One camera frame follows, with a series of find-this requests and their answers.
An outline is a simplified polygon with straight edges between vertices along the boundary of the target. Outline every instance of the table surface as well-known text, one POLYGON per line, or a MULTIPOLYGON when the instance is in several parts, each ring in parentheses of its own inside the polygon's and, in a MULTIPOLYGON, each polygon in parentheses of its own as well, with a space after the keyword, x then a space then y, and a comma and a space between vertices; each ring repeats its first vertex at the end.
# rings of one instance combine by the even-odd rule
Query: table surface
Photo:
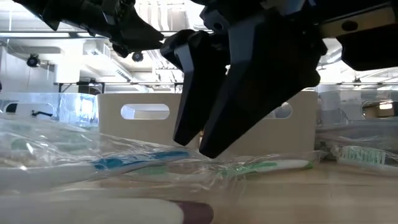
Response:
POLYGON ((335 163, 250 175, 228 223, 398 223, 398 177, 335 163))

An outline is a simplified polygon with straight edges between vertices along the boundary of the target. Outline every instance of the toothbrush bristles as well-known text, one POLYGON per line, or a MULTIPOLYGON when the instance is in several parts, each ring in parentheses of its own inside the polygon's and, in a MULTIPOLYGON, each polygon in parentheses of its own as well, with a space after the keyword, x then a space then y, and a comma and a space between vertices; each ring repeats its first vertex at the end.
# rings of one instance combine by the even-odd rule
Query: toothbrush bristles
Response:
POLYGON ((384 164, 386 162, 386 153, 378 149, 359 146, 347 146, 343 147, 340 158, 350 161, 378 165, 384 164))

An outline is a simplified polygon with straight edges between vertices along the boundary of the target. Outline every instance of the plastic packaging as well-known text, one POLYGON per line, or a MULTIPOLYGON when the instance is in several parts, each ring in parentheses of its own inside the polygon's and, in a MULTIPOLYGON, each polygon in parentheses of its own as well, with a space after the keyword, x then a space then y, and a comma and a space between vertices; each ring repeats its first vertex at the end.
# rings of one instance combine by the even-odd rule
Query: plastic packaging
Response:
POLYGON ((320 93, 315 148, 330 151, 333 147, 361 146, 398 154, 398 119, 374 118, 366 116, 365 111, 366 105, 393 101, 398 101, 398 91, 341 90, 320 93))
POLYGON ((45 190, 200 157, 184 148, 105 136, 67 124, 0 115, 0 191, 45 190))
POLYGON ((174 168, 172 172, 156 175, 142 172, 141 175, 128 173, 99 180, 97 183, 107 191, 117 192, 117 194, 125 192, 131 195, 130 190, 133 190, 137 192, 133 196, 139 198, 187 203, 188 206, 191 203, 200 203, 201 208, 194 208, 192 212, 187 212, 198 220, 187 223, 228 223, 229 211, 233 209, 245 189, 244 176, 223 175, 221 170, 225 170, 226 165, 212 162, 175 161, 174 164, 165 166, 167 170, 170 167, 174 168), (211 208, 212 222, 203 220, 203 217, 208 216, 206 207, 211 208))
POLYGON ((398 153, 398 121, 352 121, 348 124, 322 126, 317 129, 316 148, 330 151, 333 147, 373 147, 398 153))
POLYGON ((202 183, 214 179, 244 177, 278 170, 310 169, 326 155, 323 151, 308 151, 267 156, 234 156, 224 154, 213 161, 183 159, 164 166, 146 167, 118 177, 119 180, 139 182, 202 183))
POLYGON ((361 146, 334 146, 331 152, 340 165, 398 176, 398 155, 394 153, 361 146))
POLYGON ((182 185, 67 190, 0 197, 0 215, 5 223, 20 224, 227 223, 239 196, 231 193, 224 188, 193 191, 182 185))

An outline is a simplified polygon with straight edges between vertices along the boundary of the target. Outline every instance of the wall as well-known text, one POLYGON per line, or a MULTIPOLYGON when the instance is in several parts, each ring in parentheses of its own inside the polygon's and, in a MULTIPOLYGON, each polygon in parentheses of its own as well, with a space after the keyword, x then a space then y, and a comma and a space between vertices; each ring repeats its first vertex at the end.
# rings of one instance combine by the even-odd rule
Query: wall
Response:
POLYGON ((26 60, 10 55, 0 47, 0 82, 3 92, 57 93, 53 68, 30 68, 26 60))

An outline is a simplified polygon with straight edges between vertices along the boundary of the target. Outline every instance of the plastic container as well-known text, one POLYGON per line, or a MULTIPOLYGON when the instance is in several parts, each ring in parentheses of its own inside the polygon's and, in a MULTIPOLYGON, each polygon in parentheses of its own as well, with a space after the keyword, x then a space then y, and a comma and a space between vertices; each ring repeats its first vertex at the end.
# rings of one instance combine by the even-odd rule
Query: plastic container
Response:
MULTIPOLYGON (((101 94, 98 96, 99 131, 122 138, 180 146, 173 140, 180 98, 181 94, 165 93, 101 94), (164 105, 168 108, 168 116, 154 119, 141 114, 139 119, 126 119, 125 115, 129 114, 126 105, 164 105)), ((317 93, 301 91, 288 100, 287 106, 273 111, 258 122, 226 151, 240 156, 310 151, 314 147, 316 111, 317 93)), ((164 113, 164 111, 143 112, 164 113)), ((187 147, 197 149, 199 144, 199 135, 197 135, 187 147)))
POLYGON ((7 113, 17 104, 13 113, 32 116, 44 112, 48 118, 77 126, 98 125, 98 100, 94 95, 81 93, 1 93, 0 111, 7 113))
POLYGON ((329 151, 333 146, 362 146, 397 153, 395 101, 398 101, 398 91, 341 90, 320 93, 315 148, 329 151), (389 105, 391 116, 369 116, 366 105, 389 105))

